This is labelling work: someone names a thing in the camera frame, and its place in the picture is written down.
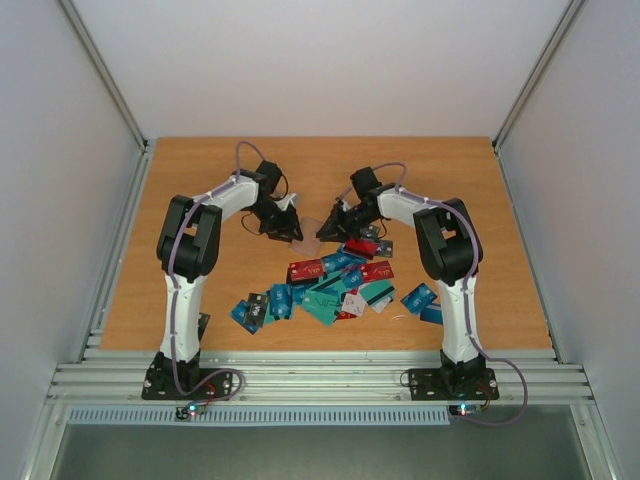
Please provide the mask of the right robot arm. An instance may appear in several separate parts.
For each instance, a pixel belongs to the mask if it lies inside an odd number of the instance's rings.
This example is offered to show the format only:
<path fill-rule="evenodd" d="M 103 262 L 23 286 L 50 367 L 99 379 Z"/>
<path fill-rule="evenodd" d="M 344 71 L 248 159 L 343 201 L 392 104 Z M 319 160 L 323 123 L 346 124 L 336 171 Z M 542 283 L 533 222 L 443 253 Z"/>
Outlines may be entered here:
<path fill-rule="evenodd" d="M 350 180 L 359 203 L 348 207 L 338 197 L 316 237 L 323 242 L 355 240 L 362 228 L 380 219 L 412 227 L 422 266 L 437 284 L 442 311 L 436 384 L 449 399 L 474 392 L 486 370 L 474 299 L 482 249 L 464 202 L 434 200 L 396 183 L 382 184 L 370 167 L 356 171 Z"/>

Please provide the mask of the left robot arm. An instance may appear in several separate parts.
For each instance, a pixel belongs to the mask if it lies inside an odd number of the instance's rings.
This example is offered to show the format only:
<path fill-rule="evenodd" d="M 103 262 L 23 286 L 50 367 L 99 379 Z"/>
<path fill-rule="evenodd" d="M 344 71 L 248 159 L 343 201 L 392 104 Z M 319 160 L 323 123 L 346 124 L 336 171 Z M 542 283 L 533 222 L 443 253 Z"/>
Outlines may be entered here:
<path fill-rule="evenodd" d="M 189 398 L 209 379 L 200 370 L 200 303 L 218 260 L 223 223 L 244 211 L 257 217 L 259 232 L 271 240 L 303 239 L 297 195 L 275 195 L 283 179 L 277 164 L 263 160 L 206 193 L 171 199 L 156 247 L 167 285 L 165 331 L 144 380 L 146 398 Z"/>

